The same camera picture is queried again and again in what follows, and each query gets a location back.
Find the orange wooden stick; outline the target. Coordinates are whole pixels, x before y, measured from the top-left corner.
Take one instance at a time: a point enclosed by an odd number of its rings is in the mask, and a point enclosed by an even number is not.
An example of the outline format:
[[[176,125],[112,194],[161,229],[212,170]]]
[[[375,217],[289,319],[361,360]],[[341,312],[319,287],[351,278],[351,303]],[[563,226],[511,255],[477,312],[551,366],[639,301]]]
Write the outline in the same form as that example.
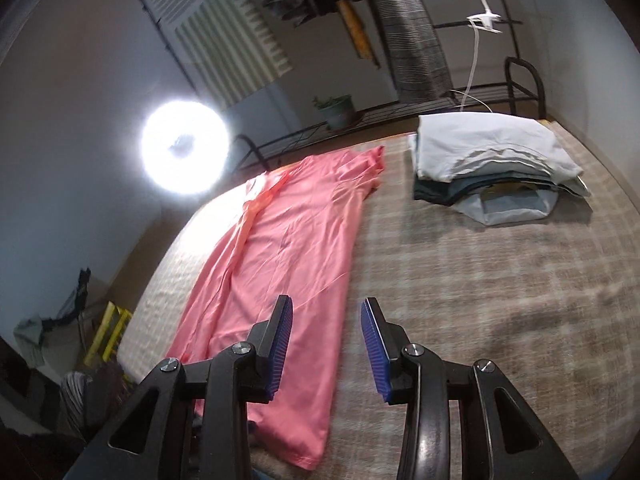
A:
[[[381,64],[378,62],[363,21],[352,3],[349,0],[338,0],[336,7],[358,58],[371,62],[379,70]]]

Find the yellow wooden stool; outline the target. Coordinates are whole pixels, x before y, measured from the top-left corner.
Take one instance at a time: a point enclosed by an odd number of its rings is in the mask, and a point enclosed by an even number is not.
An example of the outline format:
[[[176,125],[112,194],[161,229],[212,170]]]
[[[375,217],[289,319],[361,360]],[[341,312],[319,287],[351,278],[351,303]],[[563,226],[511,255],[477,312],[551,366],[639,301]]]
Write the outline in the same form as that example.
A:
[[[131,319],[131,311],[117,307],[110,301],[82,364],[95,368],[102,363],[115,361],[118,347]]]

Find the white folded garment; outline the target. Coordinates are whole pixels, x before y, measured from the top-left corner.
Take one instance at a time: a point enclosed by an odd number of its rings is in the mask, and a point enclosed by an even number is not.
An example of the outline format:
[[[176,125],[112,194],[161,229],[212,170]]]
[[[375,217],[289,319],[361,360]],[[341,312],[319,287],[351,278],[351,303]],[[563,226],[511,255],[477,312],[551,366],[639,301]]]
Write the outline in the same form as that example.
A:
[[[416,175],[437,182],[515,171],[564,183],[582,174],[549,128],[518,116],[422,115],[408,144]]]

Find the black metal bed frame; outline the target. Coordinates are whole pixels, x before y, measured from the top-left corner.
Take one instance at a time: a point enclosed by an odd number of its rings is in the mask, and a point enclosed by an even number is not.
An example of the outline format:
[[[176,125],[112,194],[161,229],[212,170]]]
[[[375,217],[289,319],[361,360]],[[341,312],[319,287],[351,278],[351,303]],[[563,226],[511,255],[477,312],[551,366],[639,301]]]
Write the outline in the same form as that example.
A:
[[[513,54],[503,60],[502,79],[454,88],[441,98],[424,103],[402,104],[399,101],[392,101],[356,110],[352,122],[344,127],[333,128],[323,119],[321,122],[262,144],[239,138],[246,144],[246,153],[234,164],[233,169],[235,171],[268,171],[279,166],[282,159],[300,151],[311,150],[317,145],[332,142],[344,143],[354,136],[364,136],[371,130],[389,125],[397,126],[400,122],[408,122],[423,114],[498,106],[516,115],[518,104],[524,103],[528,116],[544,119],[547,116],[546,90],[536,67],[521,56],[520,43],[515,31],[515,27],[521,22],[512,18],[510,6],[506,0],[500,0],[500,4],[502,14],[499,23],[509,29],[513,44]]]

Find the white louvered window shutter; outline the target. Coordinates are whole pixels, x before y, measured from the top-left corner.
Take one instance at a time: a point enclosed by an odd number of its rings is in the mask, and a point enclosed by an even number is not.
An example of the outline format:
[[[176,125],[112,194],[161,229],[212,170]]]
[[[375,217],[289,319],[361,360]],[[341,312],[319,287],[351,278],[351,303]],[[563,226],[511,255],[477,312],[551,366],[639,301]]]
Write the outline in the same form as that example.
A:
[[[293,69],[253,0],[140,0],[198,97],[238,104]]]

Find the striped fabric bag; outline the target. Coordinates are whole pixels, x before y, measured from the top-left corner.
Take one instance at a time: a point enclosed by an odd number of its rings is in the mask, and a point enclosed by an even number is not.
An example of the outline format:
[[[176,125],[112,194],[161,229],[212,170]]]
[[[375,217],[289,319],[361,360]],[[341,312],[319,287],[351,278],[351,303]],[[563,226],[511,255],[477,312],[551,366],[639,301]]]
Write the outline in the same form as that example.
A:
[[[66,373],[60,383],[60,397],[66,422],[79,437],[86,429],[85,393],[90,382],[90,375],[73,370]]]

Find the light blue folded garment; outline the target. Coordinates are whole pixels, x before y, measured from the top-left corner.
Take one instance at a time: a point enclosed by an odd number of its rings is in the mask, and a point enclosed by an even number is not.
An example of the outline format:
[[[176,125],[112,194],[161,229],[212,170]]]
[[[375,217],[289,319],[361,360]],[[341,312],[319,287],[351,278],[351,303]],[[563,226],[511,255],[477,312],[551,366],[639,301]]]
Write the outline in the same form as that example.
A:
[[[502,226],[547,218],[558,198],[555,190],[532,184],[505,184],[474,191],[451,208],[483,226]]]

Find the potted plant green pot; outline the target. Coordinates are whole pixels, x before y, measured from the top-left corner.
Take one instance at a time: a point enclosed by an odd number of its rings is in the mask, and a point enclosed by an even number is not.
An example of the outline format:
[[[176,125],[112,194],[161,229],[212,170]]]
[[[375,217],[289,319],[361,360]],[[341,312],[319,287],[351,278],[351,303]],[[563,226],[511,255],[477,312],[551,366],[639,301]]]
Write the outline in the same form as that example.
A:
[[[314,107],[322,115],[331,130],[347,128],[355,122],[357,117],[350,94],[323,100],[314,98]]]

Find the pink shirt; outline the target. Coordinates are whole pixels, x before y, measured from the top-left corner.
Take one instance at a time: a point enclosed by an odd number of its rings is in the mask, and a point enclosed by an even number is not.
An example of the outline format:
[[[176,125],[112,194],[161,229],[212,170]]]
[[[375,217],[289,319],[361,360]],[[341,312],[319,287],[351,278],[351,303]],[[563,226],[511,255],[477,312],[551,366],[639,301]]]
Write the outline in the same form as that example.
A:
[[[305,470],[316,469],[326,449],[352,250],[383,170],[384,148],[376,146],[308,156],[247,181],[239,219],[206,260],[167,350],[186,364],[208,360],[289,296],[280,388],[248,417],[270,453]]]

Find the grey green cloth on floor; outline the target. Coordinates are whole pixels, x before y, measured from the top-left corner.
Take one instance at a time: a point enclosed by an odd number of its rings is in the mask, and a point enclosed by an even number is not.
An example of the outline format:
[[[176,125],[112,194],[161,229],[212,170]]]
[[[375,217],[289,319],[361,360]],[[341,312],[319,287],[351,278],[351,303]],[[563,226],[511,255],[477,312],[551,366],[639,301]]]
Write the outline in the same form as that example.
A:
[[[43,366],[43,325],[40,316],[24,318],[14,327],[13,336],[21,356],[29,368]]]

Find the dark folded garment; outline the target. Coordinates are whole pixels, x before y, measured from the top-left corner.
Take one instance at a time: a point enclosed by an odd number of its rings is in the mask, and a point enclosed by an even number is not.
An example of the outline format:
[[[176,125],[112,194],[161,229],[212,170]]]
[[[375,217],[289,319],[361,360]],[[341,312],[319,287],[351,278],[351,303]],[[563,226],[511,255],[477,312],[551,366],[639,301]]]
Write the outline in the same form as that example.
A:
[[[451,182],[440,182],[428,179],[420,179],[414,176],[412,185],[412,198],[425,200],[427,203],[450,207],[462,200],[463,197],[484,188],[491,188],[504,184],[527,184],[544,191],[565,191],[576,197],[586,198],[591,195],[589,188],[580,177],[566,182],[555,183],[549,177],[536,176],[536,174],[521,174],[516,171],[506,171],[501,174],[483,174],[457,178]]]

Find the grey plaid hanging cloth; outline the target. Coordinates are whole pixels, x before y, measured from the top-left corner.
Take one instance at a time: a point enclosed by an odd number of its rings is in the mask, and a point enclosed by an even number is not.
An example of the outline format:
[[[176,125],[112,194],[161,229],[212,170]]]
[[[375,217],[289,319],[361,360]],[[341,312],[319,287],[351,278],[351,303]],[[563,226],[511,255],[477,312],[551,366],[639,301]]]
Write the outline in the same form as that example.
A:
[[[446,96],[452,89],[450,71],[422,0],[369,1],[399,101]]]

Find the beige plaid bedspread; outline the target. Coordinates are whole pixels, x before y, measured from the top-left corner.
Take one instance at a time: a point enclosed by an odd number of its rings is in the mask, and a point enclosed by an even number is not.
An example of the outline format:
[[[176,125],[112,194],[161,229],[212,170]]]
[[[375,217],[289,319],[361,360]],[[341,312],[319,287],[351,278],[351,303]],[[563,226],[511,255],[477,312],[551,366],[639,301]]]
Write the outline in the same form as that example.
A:
[[[584,479],[604,479],[639,430],[639,214],[608,170],[561,125],[590,196],[547,219],[486,228],[412,198],[404,136],[384,141],[352,253],[326,452],[315,479],[391,479],[405,411],[375,390],[360,304],[443,359],[495,361]]]

